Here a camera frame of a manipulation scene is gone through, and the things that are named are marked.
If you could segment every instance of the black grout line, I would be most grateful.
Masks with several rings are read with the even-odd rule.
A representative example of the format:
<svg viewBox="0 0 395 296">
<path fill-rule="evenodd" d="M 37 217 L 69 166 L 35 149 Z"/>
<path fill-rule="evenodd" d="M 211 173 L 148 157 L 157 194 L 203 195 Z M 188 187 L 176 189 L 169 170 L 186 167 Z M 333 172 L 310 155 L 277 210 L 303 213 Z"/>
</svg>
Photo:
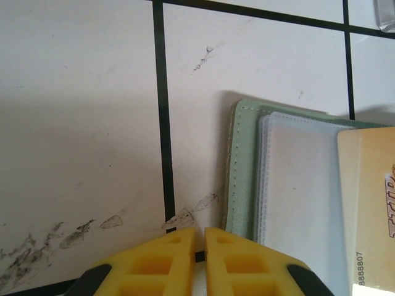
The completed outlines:
<svg viewBox="0 0 395 296">
<path fill-rule="evenodd" d="M 364 28 L 364 27 L 357 27 L 357 26 L 349 26 L 350 33 L 360 34 L 360 35 L 367 35 L 367 36 L 374 36 L 379 38 L 386 38 L 386 39 L 395 39 L 395 33 L 385 33 L 380 30 Z"/>
<path fill-rule="evenodd" d="M 349 29 L 349 11 L 348 0 L 343 0 L 343 20 L 347 30 L 344 31 L 344 45 L 346 51 L 346 69 L 347 69 L 347 90 L 348 90 L 348 113 L 351 120 L 356 119 L 354 107 L 354 85 L 352 81 L 352 60 L 351 60 L 351 34 Z"/>
<path fill-rule="evenodd" d="M 159 107 L 160 152 L 162 154 L 162 179 L 165 204 L 165 220 L 175 216 L 172 143 L 170 137 L 170 112 L 168 107 L 165 28 L 162 1 L 153 0 L 156 80 Z"/>
<path fill-rule="evenodd" d="M 356 119 L 354 108 L 354 85 L 352 84 L 352 63 L 351 63 L 351 40 L 350 32 L 344 32 L 344 43 L 346 45 L 346 67 L 347 67 L 347 88 L 348 88 L 348 109 L 351 120 Z"/>
<path fill-rule="evenodd" d="M 395 33 L 384 33 L 379 29 L 376 30 L 376 29 L 358 27 L 348 24 L 348 15 L 347 15 L 347 23 L 336 23 L 327 20 L 319 20 L 316 18 L 300 17 L 298 15 L 283 14 L 281 12 L 237 6 L 237 5 L 226 4 L 226 3 L 215 2 L 215 1 L 207 1 L 207 0 L 163 0 L 161 2 L 166 4 L 174 4 L 178 6 L 224 12 L 229 14 L 245 15 L 248 17 L 256 17 L 258 19 L 276 20 L 279 22 L 294 23 L 297 25 L 305 25 L 315 28 L 324 28 L 324 29 L 335 30 L 335 31 L 350 31 L 350 33 L 355 33 L 360 35 L 375 36 L 375 37 L 386 38 L 386 39 L 395 39 Z"/>
<path fill-rule="evenodd" d="M 315 18 L 300 17 L 298 15 L 283 14 L 269 10 L 256 9 L 251 7 L 237 6 L 233 4 L 225 4 L 215 1 L 206 0 L 163 0 L 163 3 L 174 4 L 185 7 L 198 9 L 206 9 L 217 12 L 226 12 L 229 14 L 245 15 L 248 17 L 256 17 L 258 19 L 276 20 L 279 22 L 295 23 L 298 25 L 306 25 L 310 27 L 326 28 L 336 31 L 344 31 L 342 23 L 329 22 L 326 20 L 318 20 Z"/>
</svg>

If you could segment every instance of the white tile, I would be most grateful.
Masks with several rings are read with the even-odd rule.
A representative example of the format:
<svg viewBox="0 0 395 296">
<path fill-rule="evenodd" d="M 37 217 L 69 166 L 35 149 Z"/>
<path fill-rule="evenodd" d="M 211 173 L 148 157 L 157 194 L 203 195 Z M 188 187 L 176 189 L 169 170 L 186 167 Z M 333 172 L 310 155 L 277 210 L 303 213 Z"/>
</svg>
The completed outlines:
<svg viewBox="0 0 395 296">
<path fill-rule="evenodd" d="M 164 15 L 178 220 L 218 226 L 221 203 L 195 208 L 223 199 L 231 104 L 257 97 L 348 116 L 344 34 L 172 5 Z"/>
<path fill-rule="evenodd" d="M 348 0 L 350 25 L 377 29 L 375 0 Z"/>
<path fill-rule="evenodd" d="M 162 235 L 152 3 L 0 1 L 0 69 L 0 294 Z"/>
<path fill-rule="evenodd" d="M 283 14 L 343 23 L 342 0 L 212 0 L 244 7 L 258 8 Z"/>
<path fill-rule="evenodd" d="M 395 40 L 351 35 L 355 119 L 395 125 Z"/>
</svg>

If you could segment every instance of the tile floor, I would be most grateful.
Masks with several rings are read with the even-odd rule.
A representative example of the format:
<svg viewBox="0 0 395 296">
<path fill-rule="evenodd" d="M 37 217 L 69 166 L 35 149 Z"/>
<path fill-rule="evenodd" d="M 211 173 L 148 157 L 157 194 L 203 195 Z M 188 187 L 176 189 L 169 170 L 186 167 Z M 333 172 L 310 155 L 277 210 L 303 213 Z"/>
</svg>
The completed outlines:
<svg viewBox="0 0 395 296">
<path fill-rule="evenodd" d="M 219 226 L 239 99 L 349 116 L 343 31 L 166 2 L 167 223 L 152 2 L 0 1 L 0 295 L 77 278 L 174 226 Z M 343 23 L 340 0 L 221 2 Z M 348 2 L 350 25 L 376 30 L 373 0 Z M 356 119 L 395 125 L 394 48 L 351 33 Z M 16 277 L 33 251 L 43 259 Z"/>
</svg>

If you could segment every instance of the printed number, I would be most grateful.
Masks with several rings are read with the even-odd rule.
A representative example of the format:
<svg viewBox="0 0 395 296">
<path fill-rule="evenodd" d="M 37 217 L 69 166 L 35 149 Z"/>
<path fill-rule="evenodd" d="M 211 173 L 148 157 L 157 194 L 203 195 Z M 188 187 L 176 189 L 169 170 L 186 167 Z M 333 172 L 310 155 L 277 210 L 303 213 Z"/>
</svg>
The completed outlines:
<svg viewBox="0 0 395 296">
<path fill-rule="evenodd" d="M 357 270 L 358 270 L 358 284 L 365 285 L 365 272 L 364 272 L 364 258 L 362 253 L 357 252 Z"/>
</svg>

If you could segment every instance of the green wallet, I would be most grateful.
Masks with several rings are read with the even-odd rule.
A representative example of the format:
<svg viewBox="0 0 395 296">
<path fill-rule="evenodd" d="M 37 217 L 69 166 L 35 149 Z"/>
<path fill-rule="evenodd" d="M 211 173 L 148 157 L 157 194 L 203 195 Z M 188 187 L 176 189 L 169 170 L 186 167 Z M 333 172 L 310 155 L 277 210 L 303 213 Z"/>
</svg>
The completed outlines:
<svg viewBox="0 0 395 296">
<path fill-rule="evenodd" d="M 355 128 L 384 126 L 264 101 L 245 99 L 237 102 L 232 108 L 228 136 L 227 184 L 224 201 L 226 215 L 223 225 L 227 231 L 247 239 L 253 238 L 258 120 L 261 116 L 272 112 L 287 113 Z"/>
</svg>

